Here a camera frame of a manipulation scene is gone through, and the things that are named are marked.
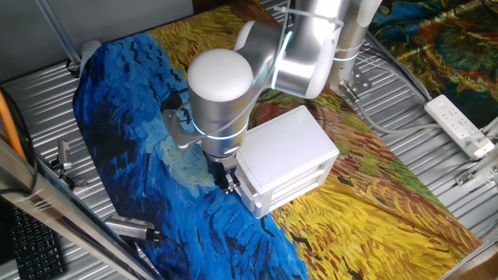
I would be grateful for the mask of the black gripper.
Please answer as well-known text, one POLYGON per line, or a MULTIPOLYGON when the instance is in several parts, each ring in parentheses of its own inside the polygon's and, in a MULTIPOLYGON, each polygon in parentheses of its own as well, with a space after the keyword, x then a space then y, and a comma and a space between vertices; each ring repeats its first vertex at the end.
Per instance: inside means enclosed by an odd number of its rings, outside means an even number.
POLYGON ((234 170, 236 168, 235 155, 231 155, 228 157, 215 157, 212 155, 207 155, 206 159, 209 172, 213 176, 216 176, 215 184, 222 192, 232 194, 235 189, 239 187, 239 180, 237 179, 237 176, 234 173, 230 173, 231 170, 234 170))

